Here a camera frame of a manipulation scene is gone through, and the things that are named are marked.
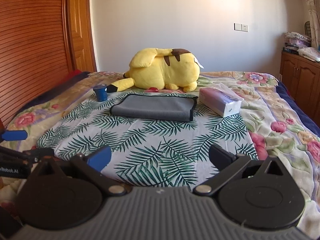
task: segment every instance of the black towel border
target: black towel border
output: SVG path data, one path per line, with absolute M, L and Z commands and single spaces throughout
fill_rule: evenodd
M 194 103 L 193 103 L 193 107 L 190 109 L 190 119 L 189 119 L 189 122 L 192 122 L 193 121 L 193 111 L 194 111 L 194 109 L 196 108 L 196 105 L 197 105 L 197 99 L 198 99 L 198 97 L 197 96 L 194 96 L 194 97 L 179 97 L 179 96 L 162 96 L 162 95 L 154 95 L 154 96 L 148 96 L 148 95 L 138 95 L 138 94 L 128 94 L 128 95 L 126 95 L 126 97 L 119 103 L 119 104 L 121 104 L 123 101 L 125 101 L 126 100 L 126 98 L 127 97 L 129 97 L 129 96 L 140 96 L 140 97 L 173 97 L 173 98 L 192 98 L 193 99 L 193 101 L 194 101 Z M 113 105 L 113 106 L 111 106 L 110 107 L 110 109 L 109 109 L 109 112 L 110 112 L 110 114 L 112 114 L 112 108 L 114 107 L 114 106 L 118 106 L 119 104 L 116 104 L 116 105 Z

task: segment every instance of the light switch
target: light switch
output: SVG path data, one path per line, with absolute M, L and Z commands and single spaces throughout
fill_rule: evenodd
M 241 23 L 235 23 L 235 31 L 242 31 L 242 24 Z

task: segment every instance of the wall plate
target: wall plate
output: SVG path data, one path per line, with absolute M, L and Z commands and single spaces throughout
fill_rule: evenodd
M 241 23 L 235 23 L 235 31 L 242 31 L 242 24 Z
M 242 24 L 242 31 L 243 32 L 248 32 L 248 26 L 245 24 Z

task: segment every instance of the gray cloth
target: gray cloth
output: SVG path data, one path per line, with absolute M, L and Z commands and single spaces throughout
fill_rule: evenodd
M 189 122 L 198 97 L 128 95 L 120 104 L 110 108 L 113 115 Z

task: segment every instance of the floral bedspread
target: floral bedspread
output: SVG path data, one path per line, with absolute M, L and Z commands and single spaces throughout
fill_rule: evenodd
M 3 142 L 1 145 L 20 151 L 30 149 L 42 134 L 92 95 L 91 87 L 98 83 L 109 84 L 120 78 L 121 73 L 93 73 L 54 100 L 27 109 L 9 124 L 8 129 L 26 130 L 28 139 L 23 142 Z M 199 88 L 210 87 L 217 82 L 225 84 L 244 98 L 240 113 L 258 158 L 263 160 L 268 155 L 276 155 L 281 159 L 306 200 L 306 209 L 298 227 L 316 239 L 320 236 L 320 139 L 303 125 L 297 113 L 276 93 L 277 81 L 273 76 L 244 72 L 201 73 L 198 87 L 192 94 L 198 95 Z M 181 90 L 130 90 L 183 93 Z M 0 179 L 0 203 L 12 215 L 15 215 L 13 200 L 19 184 L 18 180 Z

